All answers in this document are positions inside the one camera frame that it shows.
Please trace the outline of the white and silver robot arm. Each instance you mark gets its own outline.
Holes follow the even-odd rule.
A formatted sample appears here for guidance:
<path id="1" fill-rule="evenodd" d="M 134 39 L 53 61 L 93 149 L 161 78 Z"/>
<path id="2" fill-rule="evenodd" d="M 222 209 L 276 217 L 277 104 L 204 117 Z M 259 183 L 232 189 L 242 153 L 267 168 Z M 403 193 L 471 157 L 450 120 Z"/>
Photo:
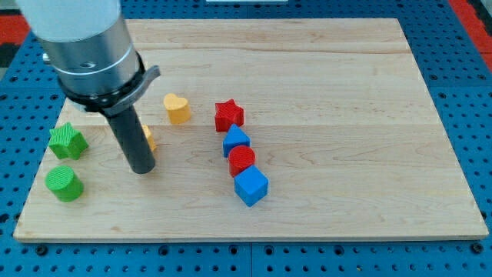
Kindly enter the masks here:
<path id="1" fill-rule="evenodd" d="M 17 0 L 69 99 L 113 117 L 161 73 L 145 68 L 119 0 Z"/>

